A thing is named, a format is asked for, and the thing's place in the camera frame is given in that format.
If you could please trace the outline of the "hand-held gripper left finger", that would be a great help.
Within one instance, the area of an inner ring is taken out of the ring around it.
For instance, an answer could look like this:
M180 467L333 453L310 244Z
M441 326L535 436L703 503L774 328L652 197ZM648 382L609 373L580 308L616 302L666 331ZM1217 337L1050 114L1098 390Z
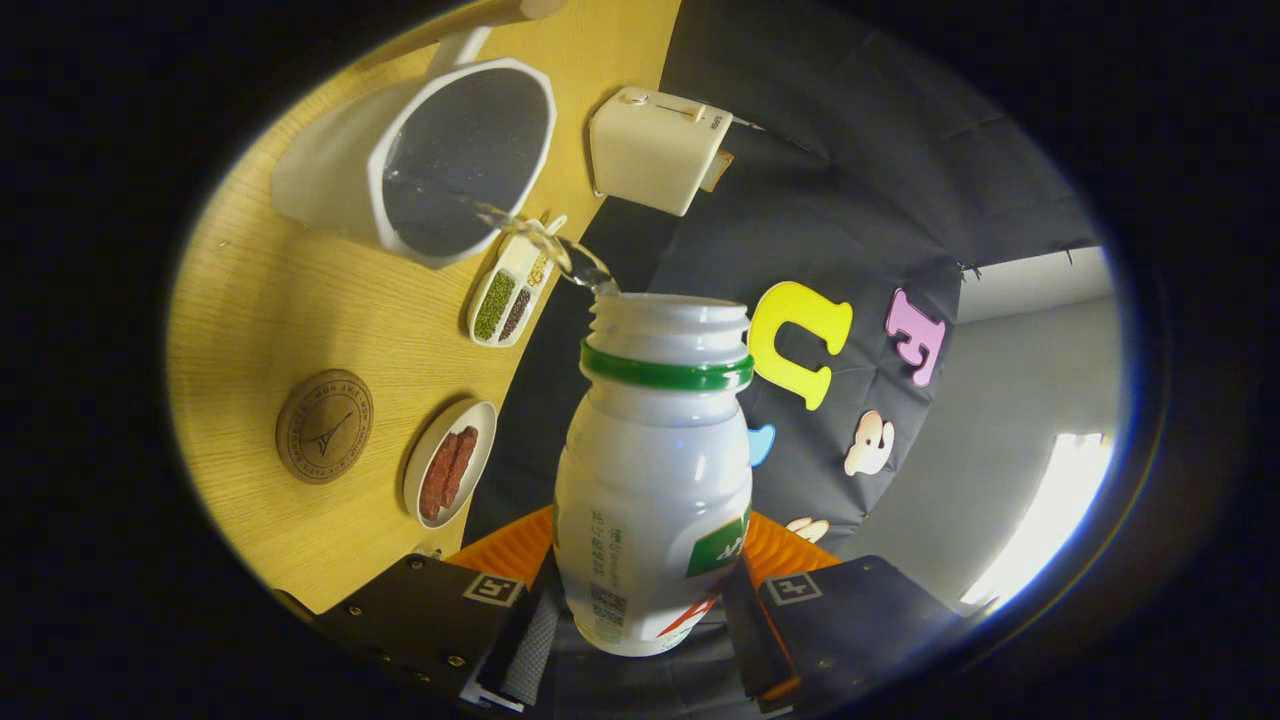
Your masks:
M527 714L559 623L553 511L447 559L408 553L324 612L321 635L452 708Z

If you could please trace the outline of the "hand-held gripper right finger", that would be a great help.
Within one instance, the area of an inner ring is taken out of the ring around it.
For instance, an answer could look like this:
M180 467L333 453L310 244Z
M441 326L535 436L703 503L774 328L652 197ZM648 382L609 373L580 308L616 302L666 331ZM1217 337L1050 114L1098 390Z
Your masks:
M961 628L884 559L840 560L759 512L722 603L742 688L765 715L854 703L928 664Z

